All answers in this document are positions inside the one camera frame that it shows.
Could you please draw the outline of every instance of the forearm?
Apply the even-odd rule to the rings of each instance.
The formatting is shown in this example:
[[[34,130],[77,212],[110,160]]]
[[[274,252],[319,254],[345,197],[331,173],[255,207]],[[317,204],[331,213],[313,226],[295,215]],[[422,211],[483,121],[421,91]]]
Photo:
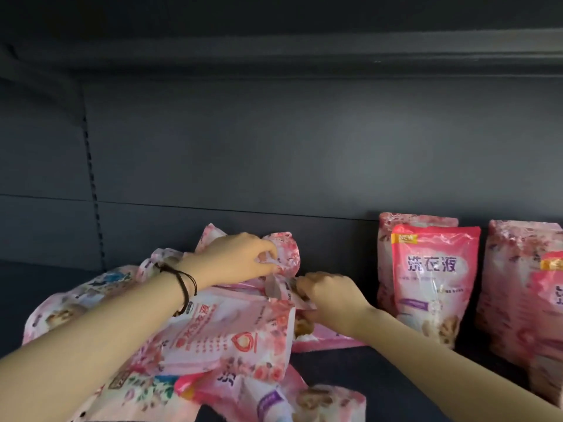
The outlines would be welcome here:
[[[176,278],[164,273],[4,357],[0,379],[10,381],[0,386],[3,417],[65,420],[183,301]]]
[[[563,412],[512,382],[371,309],[355,338],[397,367],[455,422],[561,421]]]

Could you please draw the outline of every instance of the person's left hand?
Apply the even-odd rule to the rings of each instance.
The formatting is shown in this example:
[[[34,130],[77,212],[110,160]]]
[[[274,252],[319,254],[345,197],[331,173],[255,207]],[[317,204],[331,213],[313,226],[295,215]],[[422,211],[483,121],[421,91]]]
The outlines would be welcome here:
[[[243,232],[218,238],[199,254],[186,254],[177,269],[192,275],[200,290],[217,284],[240,283],[277,270],[276,264],[256,262],[264,252],[274,259],[278,257],[273,242]]]

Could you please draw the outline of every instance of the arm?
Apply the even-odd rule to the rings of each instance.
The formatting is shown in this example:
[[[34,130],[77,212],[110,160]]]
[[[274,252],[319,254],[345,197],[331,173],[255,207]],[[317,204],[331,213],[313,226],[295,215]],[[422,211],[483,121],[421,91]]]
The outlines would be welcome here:
[[[273,264],[255,262],[276,248],[249,234],[215,240],[177,269],[198,289],[267,275]],[[193,285],[186,286],[193,295]],[[184,303],[172,274],[161,273],[57,327],[0,360],[0,409],[5,420],[60,422],[105,383]]]
[[[557,407],[375,309],[348,277],[308,274],[297,287],[316,304],[309,320],[375,348],[453,421],[563,420]]]

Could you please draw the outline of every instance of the hand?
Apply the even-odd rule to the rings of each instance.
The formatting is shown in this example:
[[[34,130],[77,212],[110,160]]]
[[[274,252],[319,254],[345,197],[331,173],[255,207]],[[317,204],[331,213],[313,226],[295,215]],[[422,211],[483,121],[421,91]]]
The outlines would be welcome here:
[[[256,262],[258,255],[265,252],[274,259],[278,257],[273,242],[243,232],[216,239],[199,254],[186,254],[177,269],[192,275],[199,290],[217,284],[240,283],[277,270],[276,264]]]
[[[346,336],[354,330],[367,312],[375,310],[352,279],[326,272],[312,272],[297,278],[297,290],[317,307],[304,311],[311,322],[320,323]]]

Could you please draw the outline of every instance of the black cord bracelet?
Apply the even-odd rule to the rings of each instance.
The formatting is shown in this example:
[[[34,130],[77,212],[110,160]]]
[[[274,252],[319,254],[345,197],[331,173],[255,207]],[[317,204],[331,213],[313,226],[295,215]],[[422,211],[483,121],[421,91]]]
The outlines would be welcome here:
[[[186,284],[182,280],[182,275],[185,275],[193,283],[193,285],[194,285],[194,296],[196,296],[198,294],[198,284],[195,282],[195,279],[191,275],[189,275],[188,273],[180,271],[178,269],[174,269],[170,265],[155,263],[154,266],[156,266],[156,268],[160,269],[160,272],[169,272],[170,274],[174,274],[176,276],[176,279],[178,280],[179,286],[182,288],[182,292],[184,293],[184,306],[179,311],[174,312],[174,317],[177,317],[180,314],[183,314],[184,312],[186,312],[187,306],[190,303],[190,294],[187,291]]]

